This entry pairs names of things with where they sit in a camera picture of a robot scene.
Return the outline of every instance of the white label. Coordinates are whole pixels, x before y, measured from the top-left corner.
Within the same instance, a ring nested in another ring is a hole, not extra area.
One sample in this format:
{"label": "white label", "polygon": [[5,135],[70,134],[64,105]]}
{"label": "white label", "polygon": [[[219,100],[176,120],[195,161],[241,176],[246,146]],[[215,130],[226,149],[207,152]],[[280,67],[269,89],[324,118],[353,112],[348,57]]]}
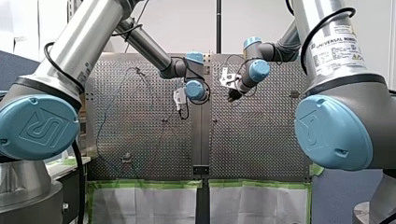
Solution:
{"label": "white label", "polygon": [[336,34],[348,34],[348,35],[355,34],[353,32],[352,26],[350,25],[335,25],[333,29]]}
{"label": "white label", "polygon": [[310,46],[317,74],[328,76],[342,66],[366,67],[351,26],[335,26],[337,35],[316,38]]}

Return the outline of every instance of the light blue joint cap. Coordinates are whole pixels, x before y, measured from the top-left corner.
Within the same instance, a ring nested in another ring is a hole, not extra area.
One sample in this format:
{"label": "light blue joint cap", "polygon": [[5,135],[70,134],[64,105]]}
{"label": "light blue joint cap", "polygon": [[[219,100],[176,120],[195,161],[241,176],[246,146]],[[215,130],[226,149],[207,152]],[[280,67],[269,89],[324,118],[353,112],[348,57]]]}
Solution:
{"label": "light blue joint cap", "polygon": [[184,92],[186,92],[187,97],[191,100],[205,99],[205,88],[200,81],[191,80],[187,82]]}
{"label": "light blue joint cap", "polygon": [[247,47],[249,47],[250,45],[257,43],[257,42],[262,42],[262,39],[256,36],[253,37],[249,37],[247,40],[245,40],[244,42],[244,49],[246,49]]}
{"label": "light blue joint cap", "polygon": [[359,171],[373,159],[373,144],[363,123],[332,97],[312,95],[302,100],[295,132],[304,153],[324,168]]}
{"label": "light blue joint cap", "polygon": [[51,95],[19,98],[0,110],[0,154],[40,161],[65,151],[79,130],[76,110]]}
{"label": "light blue joint cap", "polygon": [[263,81],[270,74],[270,65],[265,60],[256,60],[250,65],[248,75],[254,82]]}
{"label": "light blue joint cap", "polygon": [[204,64],[204,54],[201,52],[189,52],[186,54],[186,59],[196,63]]}

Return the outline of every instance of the gray wall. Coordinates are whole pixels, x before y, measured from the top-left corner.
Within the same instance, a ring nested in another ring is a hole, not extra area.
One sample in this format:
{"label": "gray wall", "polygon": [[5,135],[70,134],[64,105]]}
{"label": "gray wall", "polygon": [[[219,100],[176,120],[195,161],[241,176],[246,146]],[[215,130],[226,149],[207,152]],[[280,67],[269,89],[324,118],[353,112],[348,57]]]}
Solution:
{"label": "gray wall", "polygon": [[313,181],[312,224],[351,224],[353,208],[370,201],[381,177],[379,170],[325,170]]}
{"label": "gray wall", "polygon": [[0,91],[7,91],[18,76],[33,74],[38,62],[0,51]]}

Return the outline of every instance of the wire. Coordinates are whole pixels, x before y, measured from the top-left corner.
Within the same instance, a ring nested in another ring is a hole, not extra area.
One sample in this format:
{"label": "wire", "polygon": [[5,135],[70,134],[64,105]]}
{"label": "wire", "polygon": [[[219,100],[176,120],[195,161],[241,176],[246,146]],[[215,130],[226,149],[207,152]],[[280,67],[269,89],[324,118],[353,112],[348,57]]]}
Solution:
{"label": "wire", "polygon": [[396,213],[392,214],[391,216],[385,218],[383,221],[381,221],[379,224],[389,224],[392,221],[396,220]]}
{"label": "wire", "polygon": [[230,61],[230,59],[231,59],[232,57],[237,57],[237,58],[240,58],[240,59],[242,59],[242,60],[245,60],[245,58],[242,57],[242,56],[240,56],[240,55],[232,54],[232,55],[228,56],[227,60],[225,60],[225,64],[226,64],[226,65],[228,64],[228,61]]}
{"label": "wire", "polygon": [[[145,12],[146,7],[147,7],[148,4],[149,4],[149,0],[148,0],[148,1],[145,3],[145,5],[143,6],[143,9],[142,9],[142,11],[140,12],[139,17],[137,18],[137,22],[136,22],[136,23],[139,23],[139,22],[140,22],[140,19],[142,19],[143,13]],[[133,29],[134,29],[134,27],[132,27],[131,30],[129,31],[129,34],[126,36],[125,41],[128,39],[128,37],[129,37],[129,35],[131,34],[131,32],[132,32]],[[125,49],[125,52],[124,52],[124,53],[126,53],[126,52],[128,51],[129,46],[130,46],[130,44],[128,43],[128,45],[126,46],[126,49]]]}
{"label": "wire", "polygon": [[171,59],[180,59],[180,60],[184,63],[184,66],[186,66],[186,68],[185,68],[185,70],[184,70],[184,81],[185,81],[185,82],[186,82],[186,80],[194,79],[194,77],[186,77],[187,71],[192,72],[192,73],[195,74],[198,78],[200,78],[201,80],[205,81],[205,78],[204,78],[203,76],[199,75],[198,73],[196,73],[195,71],[193,71],[193,70],[190,68],[189,63],[187,62],[187,59],[186,59],[185,57],[171,57]]}
{"label": "wire", "polygon": [[104,114],[103,121],[102,121],[102,123],[99,125],[99,129],[98,129],[98,132],[97,132],[97,134],[96,134],[96,140],[95,140],[96,152],[97,152],[97,154],[98,154],[99,159],[101,159],[102,161],[104,161],[105,163],[107,163],[108,165],[110,165],[117,173],[120,173],[120,175],[123,174],[122,169],[119,169],[119,168],[117,167],[117,165],[114,164],[114,163],[112,163],[111,161],[106,160],[105,157],[104,157],[104,156],[102,155],[102,153],[100,152],[100,150],[99,150],[99,137],[100,137],[101,131],[102,131],[102,129],[103,129],[103,126],[104,126],[105,123],[106,123],[106,120],[107,120],[107,113],[108,113],[109,109],[111,108],[111,106],[113,106],[113,103],[114,103],[114,101],[116,100],[116,98],[117,98],[117,96],[118,96],[118,94],[119,94],[119,92],[120,92],[120,89],[121,89],[121,87],[122,87],[122,84],[127,80],[128,72],[131,71],[131,69],[135,69],[135,68],[132,68],[132,67],[131,67],[131,68],[128,68],[128,69],[126,70],[125,75],[124,75],[124,78],[122,79],[122,81],[121,81],[119,87],[117,88],[117,90],[116,90],[115,93],[113,94],[113,99],[112,99],[112,100],[110,101],[110,103],[107,105],[107,108],[106,108],[106,111],[105,111],[105,114]]}
{"label": "wire", "polygon": [[187,116],[186,117],[183,117],[181,115],[181,110],[178,111],[178,115],[180,116],[181,120],[185,120],[185,119],[188,119],[190,117],[189,100],[187,99],[187,96],[186,96],[186,111],[187,111]]}
{"label": "wire", "polygon": [[308,36],[306,37],[304,43],[303,43],[303,47],[301,49],[301,67],[303,68],[305,74],[306,73],[306,66],[305,66],[305,54],[306,51],[308,50],[309,47],[309,43],[311,43],[312,39],[314,38],[315,34],[322,28],[323,24],[325,24],[326,22],[328,22],[330,19],[332,19],[333,17],[344,13],[344,12],[350,12],[349,14],[349,18],[352,18],[355,14],[356,14],[356,9],[353,7],[344,7],[341,8],[337,11],[335,11],[334,13],[324,17],[319,23],[318,25],[315,26],[315,28],[309,32]]}
{"label": "wire", "polygon": [[274,43],[266,42],[265,44],[269,44],[269,45],[271,45],[274,48],[273,60],[274,60],[274,58],[276,56],[276,53],[275,53],[275,51],[276,51],[277,54],[279,55],[279,58],[280,58],[280,62],[276,62],[276,64],[279,65],[279,66],[282,65],[284,61],[283,61],[283,56],[282,56],[282,52],[280,52],[280,49]]}
{"label": "wire", "polygon": [[124,31],[124,32],[122,32],[122,33],[114,34],[114,35],[112,35],[112,36],[119,36],[119,35],[126,35],[126,34],[128,34],[128,35],[125,37],[125,42],[127,42],[127,39],[128,39],[128,37],[129,37],[129,35],[131,34],[131,32],[132,32],[133,30],[139,28],[139,27],[142,27],[142,26],[143,26],[143,24],[138,24],[138,25],[134,26],[134,24],[132,23],[132,28],[130,28],[130,29],[128,29],[128,30],[126,30],[126,31]]}
{"label": "wire", "polygon": [[79,151],[78,144],[76,141],[72,144],[73,151],[76,156],[77,169],[78,169],[78,224],[84,223],[84,213],[85,213],[85,175],[84,175],[84,165],[82,164],[81,152]]}
{"label": "wire", "polygon": [[62,75],[64,75],[65,77],[67,77],[70,81],[72,81],[74,84],[76,84],[76,86],[78,86],[79,88],[79,94],[82,94],[85,90],[84,86],[79,83],[77,80],[75,80],[72,76],[70,76],[69,74],[67,74],[55,61],[53,61],[50,57],[50,52],[49,52],[49,47],[53,46],[55,44],[55,42],[49,42],[48,44],[46,44],[44,46],[44,55],[46,56],[47,60],[49,61],[49,63],[56,69],[58,70],[58,72],[62,73]]}
{"label": "wire", "polygon": [[294,10],[291,7],[290,0],[286,0],[286,6],[288,7],[290,14],[294,16]]}
{"label": "wire", "polygon": [[255,57],[255,58],[246,59],[246,60],[241,64],[241,66],[239,67],[238,72],[237,72],[236,74],[241,75],[241,70],[242,70],[242,68],[244,67],[244,65],[246,65],[246,64],[247,64],[248,62],[250,62],[250,61],[258,60],[258,59],[261,59],[261,58]]}

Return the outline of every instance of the perforated metal panel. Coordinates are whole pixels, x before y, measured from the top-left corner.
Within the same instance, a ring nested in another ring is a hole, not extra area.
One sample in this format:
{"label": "perforated metal panel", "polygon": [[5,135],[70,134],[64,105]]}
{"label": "perforated metal panel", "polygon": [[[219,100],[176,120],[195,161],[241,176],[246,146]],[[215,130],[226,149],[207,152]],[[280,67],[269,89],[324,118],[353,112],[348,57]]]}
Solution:
{"label": "perforated metal panel", "polygon": [[[161,79],[139,55],[101,57],[86,93],[87,145],[99,155],[90,179],[192,179],[191,120],[181,120],[173,102],[181,86]],[[122,162],[128,153],[130,161]]]}
{"label": "perforated metal panel", "polygon": [[[304,92],[305,75],[300,65],[271,63],[271,75],[256,94],[230,104],[227,90],[219,84],[227,58],[212,56],[211,177],[304,181],[309,160],[297,143],[293,124],[301,96],[290,97],[292,91]],[[242,62],[230,58],[229,73],[236,73]]]}

